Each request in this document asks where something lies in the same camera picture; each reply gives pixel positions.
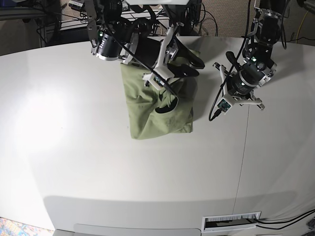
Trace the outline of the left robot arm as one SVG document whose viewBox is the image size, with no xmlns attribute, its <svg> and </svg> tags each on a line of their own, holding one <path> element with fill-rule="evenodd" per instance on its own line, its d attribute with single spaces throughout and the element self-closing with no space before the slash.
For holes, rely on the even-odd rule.
<svg viewBox="0 0 315 236">
<path fill-rule="evenodd" d="M 284 40 L 283 19 L 287 6 L 286 0 L 261 0 L 255 6 L 256 15 L 241 50 L 243 65 L 237 62 L 232 52 L 226 52 L 227 59 L 236 69 L 230 72 L 225 82 L 227 93 L 232 97 L 250 99 L 255 88 L 274 76 L 277 65 L 271 54 L 274 44 Z"/>
</svg>

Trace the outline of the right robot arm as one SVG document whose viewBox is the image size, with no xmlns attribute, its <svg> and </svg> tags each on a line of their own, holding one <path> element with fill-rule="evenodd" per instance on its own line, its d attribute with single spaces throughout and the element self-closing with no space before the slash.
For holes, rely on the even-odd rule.
<svg viewBox="0 0 315 236">
<path fill-rule="evenodd" d="M 97 58 L 142 66 L 147 69 L 142 79 L 160 84 L 197 76 L 198 70 L 205 67 L 203 60 L 178 39 L 192 23 L 190 0 L 175 4 L 169 0 L 128 0 L 127 5 L 133 12 L 149 14 L 134 20 L 123 16 L 121 0 L 87 0 L 84 5 L 91 53 Z M 158 14 L 153 10 L 155 5 L 162 7 L 169 20 L 166 35 L 161 40 L 153 39 L 159 24 Z"/>
</svg>

